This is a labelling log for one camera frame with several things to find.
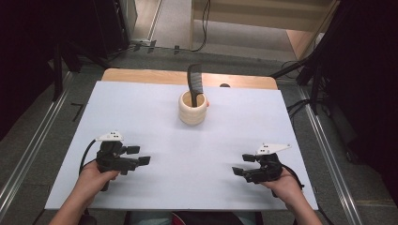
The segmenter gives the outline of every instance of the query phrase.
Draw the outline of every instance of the floor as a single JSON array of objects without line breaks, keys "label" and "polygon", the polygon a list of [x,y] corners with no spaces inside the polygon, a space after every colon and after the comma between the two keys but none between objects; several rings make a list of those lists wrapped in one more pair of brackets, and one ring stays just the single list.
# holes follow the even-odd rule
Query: floor
[{"label": "floor", "polygon": [[[151,40],[157,40],[157,47],[171,49],[175,45],[181,48],[189,47],[187,40],[189,33],[181,29],[186,26],[184,20],[181,19],[185,13],[182,11],[186,11],[182,8],[188,5],[186,2],[189,1],[183,1],[183,3],[177,0],[162,1],[158,22],[151,38]],[[173,16],[176,15],[176,10],[181,10],[182,13],[178,14],[178,18]],[[193,46],[197,47],[202,43],[202,24],[195,22],[194,25]],[[124,52],[112,64],[118,68],[184,70],[185,65],[196,60],[207,62],[205,69],[209,72],[264,76],[286,66],[286,62],[294,61],[296,58],[284,30],[210,22],[207,29],[207,45],[197,54],[181,52],[179,55],[173,55],[173,52],[169,50],[156,50],[152,54],[143,51]],[[73,104],[84,104],[88,101],[91,90],[95,82],[100,80],[102,72],[96,65],[85,65],[80,74],[70,75],[72,77],[70,87],[67,89],[67,95],[58,115],[51,122],[51,128],[44,130],[46,138],[36,146],[37,154],[32,156],[32,161],[28,163],[27,166],[30,169],[23,174],[24,180],[16,187],[18,191],[9,196],[13,199],[12,202],[6,207],[2,206],[0,224],[29,224],[38,216],[79,124],[79,119],[72,122],[78,111]],[[283,92],[286,106],[300,100],[299,88],[295,86],[294,79],[291,79],[298,74],[297,71],[292,71],[277,81]],[[3,169],[0,172],[0,185],[4,186],[15,173],[19,160],[24,157],[25,150],[30,152],[33,148],[29,143],[35,137],[48,109],[52,107],[49,100],[52,98],[52,91],[50,87],[44,92],[6,138],[0,142],[0,151],[4,154],[1,158]],[[360,220],[351,222],[352,219],[344,208],[343,200],[339,199],[336,190],[339,187],[336,186],[325,155],[320,150],[319,139],[315,136],[314,127],[309,119],[310,113],[302,111],[297,115],[294,126],[310,179],[313,182],[315,197],[325,213],[334,224],[397,224],[397,207],[378,174],[366,165],[354,165],[347,161],[344,144],[332,121],[322,113],[322,110],[319,111],[321,113],[317,118],[324,128],[330,149],[338,162],[338,169],[343,175]],[[286,212],[262,213],[267,224],[291,224],[293,221],[291,215]],[[100,221],[99,224],[123,223],[124,212],[94,210],[92,214]],[[48,223],[53,215],[54,212],[46,211],[38,224]]]}]

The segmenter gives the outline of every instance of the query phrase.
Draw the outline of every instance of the white tabletop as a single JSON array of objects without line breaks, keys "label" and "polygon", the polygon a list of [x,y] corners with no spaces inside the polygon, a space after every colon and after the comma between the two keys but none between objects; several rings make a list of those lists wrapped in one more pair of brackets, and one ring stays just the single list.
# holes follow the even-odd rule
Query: white tabletop
[{"label": "white tabletop", "polygon": [[[178,118],[178,98],[187,85],[97,82],[68,153],[55,180],[46,209],[58,209],[78,177],[85,148],[99,135],[118,130],[122,143],[140,145],[137,155],[149,165],[119,175],[92,208],[120,210],[274,210],[285,209],[263,186],[246,183],[232,167],[258,169],[244,162],[262,143],[290,143],[278,153],[305,188],[317,209],[299,145],[278,90],[204,87],[210,106],[205,121],[190,127]],[[95,158],[94,143],[86,161]]]}]

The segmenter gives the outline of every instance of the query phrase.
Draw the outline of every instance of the metal frame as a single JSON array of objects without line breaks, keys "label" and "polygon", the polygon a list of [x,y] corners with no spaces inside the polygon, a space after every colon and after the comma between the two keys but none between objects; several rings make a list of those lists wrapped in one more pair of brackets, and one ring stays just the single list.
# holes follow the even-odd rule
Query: metal frame
[{"label": "metal frame", "polygon": [[156,24],[158,23],[158,18],[159,15],[161,14],[161,7],[163,4],[163,0],[153,0],[153,1],[158,1],[158,2],[156,3],[156,7],[152,7],[154,13],[150,14],[150,16],[147,16],[144,12],[141,12],[139,7],[138,9],[136,9],[137,23],[135,24],[134,32],[131,35],[130,41],[132,43],[148,44],[150,41],[152,41],[155,32],[155,27]]},{"label": "metal frame", "polygon": [[2,187],[0,193],[0,222],[3,220],[6,212],[11,205],[18,189],[20,188],[23,179],[29,171],[30,166],[35,160],[36,155],[49,132],[55,117],[58,115],[65,98],[68,95],[70,84],[73,82],[74,76],[71,72],[68,72],[64,79],[64,91],[62,92],[60,98],[53,102],[41,121],[38,129],[33,136],[31,142],[26,147],[23,156],[21,157],[18,165],[15,167],[10,178],[7,180],[6,184]]},{"label": "metal frame", "polygon": [[[308,93],[303,90],[302,87],[298,88],[299,94],[302,99],[309,99]],[[325,135],[324,129],[322,128],[319,117],[314,114],[311,106],[306,105],[306,111],[310,119],[311,125],[313,126],[315,136],[319,142],[319,146],[322,151],[322,155],[328,166],[331,179],[336,187],[337,194],[339,195],[340,202],[343,206],[347,220],[351,225],[363,224],[358,212],[357,206],[354,203],[354,199],[351,196],[351,192],[346,184],[342,172],[340,171],[339,165],[337,164],[336,158],[333,155],[332,149],[329,145],[328,138]]]}]

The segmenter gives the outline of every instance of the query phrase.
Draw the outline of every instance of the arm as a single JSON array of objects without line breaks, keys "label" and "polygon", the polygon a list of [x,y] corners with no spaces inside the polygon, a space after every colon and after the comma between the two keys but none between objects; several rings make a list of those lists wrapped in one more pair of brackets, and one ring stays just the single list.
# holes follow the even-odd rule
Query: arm
[{"label": "arm", "polygon": [[296,179],[285,168],[279,180],[263,182],[262,185],[275,192],[286,204],[287,209],[294,214],[298,224],[322,224],[302,194]]},{"label": "arm", "polygon": [[96,161],[88,163],[50,225],[78,224],[85,208],[94,201],[96,194],[106,182],[115,180],[118,174],[117,171],[100,173]]}]

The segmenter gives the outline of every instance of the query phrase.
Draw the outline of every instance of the finger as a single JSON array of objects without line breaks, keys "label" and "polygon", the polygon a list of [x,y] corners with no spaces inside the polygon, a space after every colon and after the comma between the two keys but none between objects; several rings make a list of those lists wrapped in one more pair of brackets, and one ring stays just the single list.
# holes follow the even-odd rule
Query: finger
[{"label": "finger", "polygon": [[116,177],[120,174],[120,171],[108,171],[108,172],[103,172],[101,174],[101,177],[105,180],[105,181],[109,181],[109,180],[115,180]]},{"label": "finger", "polygon": [[273,183],[271,183],[271,182],[261,182],[260,184],[262,186],[266,187],[266,188],[272,188],[273,187]]},{"label": "finger", "polygon": [[88,168],[88,169],[90,169],[90,168],[95,168],[95,169],[97,169],[98,166],[99,166],[99,164],[97,163],[97,161],[96,161],[96,160],[93,160],[93,161],[87,163],[87,164],[84,166],[84,169],[85,169],[85,168]]}]

